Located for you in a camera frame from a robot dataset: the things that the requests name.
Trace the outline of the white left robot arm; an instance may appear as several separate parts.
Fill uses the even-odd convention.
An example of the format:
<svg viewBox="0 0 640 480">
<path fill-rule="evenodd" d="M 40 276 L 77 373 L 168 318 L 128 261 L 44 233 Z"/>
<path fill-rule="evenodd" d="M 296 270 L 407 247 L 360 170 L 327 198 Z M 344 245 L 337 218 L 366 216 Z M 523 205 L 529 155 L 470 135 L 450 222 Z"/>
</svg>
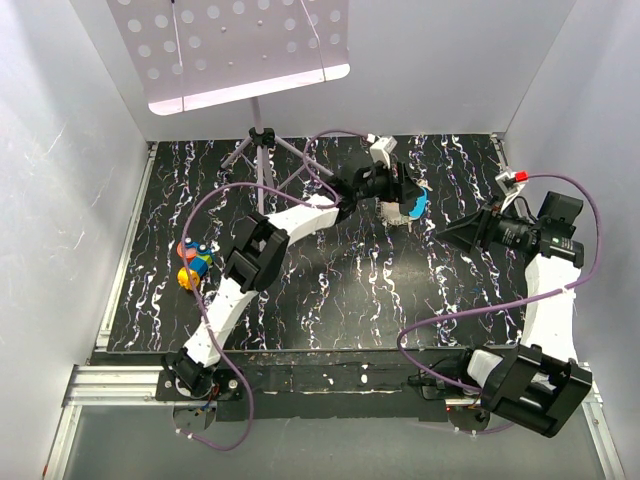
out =
<svg viewBox="0 0 640 480">
<path fill-rule="evenodd" d="M 223 252 L 224 270 L 211 303 L 201 303 L 201 321 L 161 366 L 179 393 L 193 400 L 216 396 L 214 378 L 225 360 L 224 345 L 251 301 L 280 274 L 288 249 L 298 241 L 347 219 L 362 200 L 374 199 L 387 222 L 412 223 L 426 211 L 428 189 L 413 180 L 403 163 L 376 161 L 348 178 L 322 176 L 321 191 L 297 198 L 291 208 L 264 215 L 253 212 L 235 227 Z"/>
</svg>

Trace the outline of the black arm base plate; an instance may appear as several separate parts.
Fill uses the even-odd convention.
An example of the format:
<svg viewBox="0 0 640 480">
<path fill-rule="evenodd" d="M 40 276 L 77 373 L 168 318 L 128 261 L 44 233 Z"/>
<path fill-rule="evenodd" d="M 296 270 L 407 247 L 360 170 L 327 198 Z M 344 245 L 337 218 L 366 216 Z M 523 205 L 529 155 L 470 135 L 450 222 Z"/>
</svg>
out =
<svg viewBox="0 0 640 480">
<path fill-rule="evenodd" d="M 220 422 L 246 419 L 403 418 L 487 431 L 478 394 L 446 383 L 462 374 L 463 348 L 231 351 L 203 368 L 161 356 L 160 401 L 191 405 Z"/>
</svg>

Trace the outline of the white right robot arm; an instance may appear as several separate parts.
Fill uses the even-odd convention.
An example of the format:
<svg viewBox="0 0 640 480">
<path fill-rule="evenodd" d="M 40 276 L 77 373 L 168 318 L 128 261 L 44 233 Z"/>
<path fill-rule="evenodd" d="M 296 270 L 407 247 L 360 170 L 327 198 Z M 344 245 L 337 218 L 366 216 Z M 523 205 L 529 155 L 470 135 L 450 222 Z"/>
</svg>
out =
<svg viewBox="0 0 640 480">
<path fill-rule="evenodd" d="M 529 304 L 519 344 L 503 353 L 482 347 L 452 373 L 464 397 L 506 420 L 555 436 L 589 393 L 592 375 L 578 364 L 573 307 L 584 247 L 573 240 L 581 200 L 547 193 L 536 221 L 510 218 L 493 198 L 479 211 L 451 222 L 436 237 L 461 251 L 502 245 L 524 255 Z"/>
</svg>

